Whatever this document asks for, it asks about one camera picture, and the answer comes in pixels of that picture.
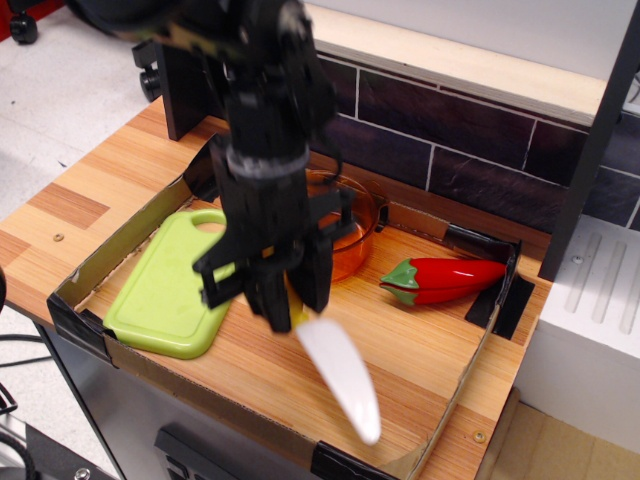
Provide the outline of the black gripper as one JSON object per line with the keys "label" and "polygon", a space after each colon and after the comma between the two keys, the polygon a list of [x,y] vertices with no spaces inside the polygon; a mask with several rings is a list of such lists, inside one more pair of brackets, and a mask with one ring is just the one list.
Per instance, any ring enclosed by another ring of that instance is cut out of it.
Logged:
{"label": "black gripper", "polygon": [[321,313],[329,302],[333,242],[354,230],[354,193],[308,192],[309,154],[251,157],[229,137],[208,143],[226,217],[223,236],[193,265],[210,308],[244,294],[275,333],[291,331],[285,275],[303,304]]}

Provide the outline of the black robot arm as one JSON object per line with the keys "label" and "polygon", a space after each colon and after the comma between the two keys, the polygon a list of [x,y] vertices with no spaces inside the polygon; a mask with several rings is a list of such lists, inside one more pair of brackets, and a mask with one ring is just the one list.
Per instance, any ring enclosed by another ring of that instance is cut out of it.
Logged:
{"label": "black robot arm", "polygon": [[78,1],[96,28],[198,58],[229,125],[210,143],[213,195],[227,227],[194,263],[216,307],[244,295],[274,332],[292,327],[288,296],[328,304],[335,241],[353,232],[353,194],[328,178],[308,190],[309,144],[323,140],[336,95],[299,1]]}

